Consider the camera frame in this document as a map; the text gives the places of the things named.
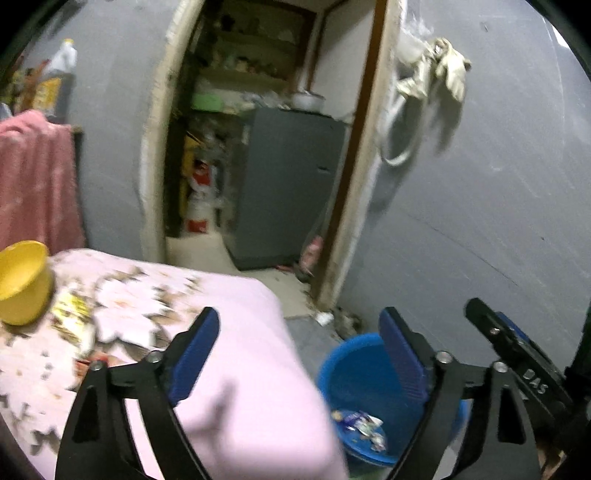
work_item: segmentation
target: yellow bowl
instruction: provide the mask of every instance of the yellow bowl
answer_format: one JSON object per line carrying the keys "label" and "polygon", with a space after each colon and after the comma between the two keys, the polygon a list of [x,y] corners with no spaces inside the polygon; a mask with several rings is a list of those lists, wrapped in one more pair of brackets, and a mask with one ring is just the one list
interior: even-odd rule
{"label": "yellow bowl", "polygon": [[0,320],[26,325],[39,318],[53,288],[47,247],[25,240],[0,252]]}

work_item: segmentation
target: wooden shelf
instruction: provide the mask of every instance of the wooden shelf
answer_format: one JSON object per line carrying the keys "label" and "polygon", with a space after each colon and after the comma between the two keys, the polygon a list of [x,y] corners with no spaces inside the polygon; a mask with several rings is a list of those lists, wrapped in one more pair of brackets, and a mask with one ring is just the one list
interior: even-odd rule
{"label": "wooden shelf", "polygon": [[237,72],[236,70],[203,69],[200,72],[205,79],[219,83],[241,83],[243,85],[260,87],[262,89],[281,91],[288,85],[287,80],[275,79],[256,73]]}
{"label": "wooden shelf", "polygon": [[292,56],[295,56],[297,52],[297,45],[293,43],[277,40],[276,38],[263,37],[262,35],[246,35],[244,33],[226,32],[223,30],[216,30],[216,35],[223,41],[230,43],[274,48]]}

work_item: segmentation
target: cloth hanging on wall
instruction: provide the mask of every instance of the cloth hanging on wall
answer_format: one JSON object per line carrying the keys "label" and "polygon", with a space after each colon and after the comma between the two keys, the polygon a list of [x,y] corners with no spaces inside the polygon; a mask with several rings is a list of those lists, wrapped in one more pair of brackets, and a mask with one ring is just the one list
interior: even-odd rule
{"label": "cloth hanging on wall", "polygon": [[37,240],[51,255],[85,246],[70,125],[28,110],[0,122],[0,249]]}

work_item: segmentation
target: floral bedsheet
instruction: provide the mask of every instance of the floral bedsheet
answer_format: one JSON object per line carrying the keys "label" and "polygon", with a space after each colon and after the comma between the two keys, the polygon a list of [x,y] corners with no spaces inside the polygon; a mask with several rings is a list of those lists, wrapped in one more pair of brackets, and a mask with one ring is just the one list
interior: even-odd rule
{"label": "floral bedsheet", "polygon": [[[97,326],[95,352],[107,355],[109,365],[165,348],[208,304],[207,279],[220,277],[89,249],[61,252],[50,262],[56,293],[79,284]],[[0,413],[29,456],[42,450],[57,454],[85,373],[74,362],[76,347],[51,326],[50,317],[47,311],[19,328],[0,322]]]}

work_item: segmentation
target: tiled floor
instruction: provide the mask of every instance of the tiled floor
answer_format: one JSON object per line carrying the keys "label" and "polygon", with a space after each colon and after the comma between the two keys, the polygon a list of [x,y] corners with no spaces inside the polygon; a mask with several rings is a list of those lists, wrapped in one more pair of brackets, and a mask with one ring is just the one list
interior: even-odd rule
{"label": "tiled floor", "polygon": [[313,311],[307,294],[309,285],[301,283],[293,273],[274,268],[239,271],[218,232],[189,233],[181,238],[168,238],[167,244],[168,261],[177,267],[260,280],[279,298],[285,318],[310,315]]}
{"label": "tiled floor", "polygon": [[294,339],[304,368],[310,377],[316,380],[320,366],[342,340],[330,326],[322,327],[309,316],[288,320],[287,329]]}

